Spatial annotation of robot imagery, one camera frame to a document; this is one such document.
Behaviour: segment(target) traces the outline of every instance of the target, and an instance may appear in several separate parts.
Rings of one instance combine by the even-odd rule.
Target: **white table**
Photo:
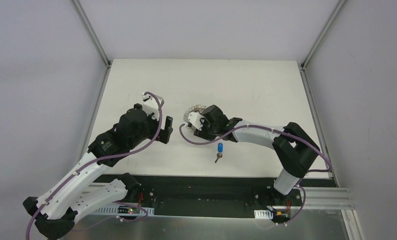
[[[119,161],[108,174],[277,177],[282,165],[272,149],[223,141],[223,157],[215,164],[217,143],[196,146],[178,131],[185,111],[194,105],[217,105],[230,119],[239,117],[267,126],[298,123],[318,143],[308,100],[295,61],[115,59],[93,125],[91,141],[110,129],[122,114],[150,91],[164,98],[163,115],[173,117],[168,144]],[[194,141],[200,138],[184,129]],[[318,157],[313,169],[325,169]],[[310,173],[327,178],[327,173]]]

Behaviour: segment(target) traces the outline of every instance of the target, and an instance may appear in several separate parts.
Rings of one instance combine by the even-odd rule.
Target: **metal key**
[[[216,160],[214,161],[214,163],[217,163],[220,158],[222,158],[222,153],[218,152],[216,154]]]

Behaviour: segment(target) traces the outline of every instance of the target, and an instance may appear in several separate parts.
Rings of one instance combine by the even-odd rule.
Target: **wall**
[[[307,77],[366,239],[397,240],[397,0],[348,1]]]
[[[104,70],[70,1],[0,1],[0,239],[74,164]]]
[[[82,0],[110,59],[305,59],[337,0]]]

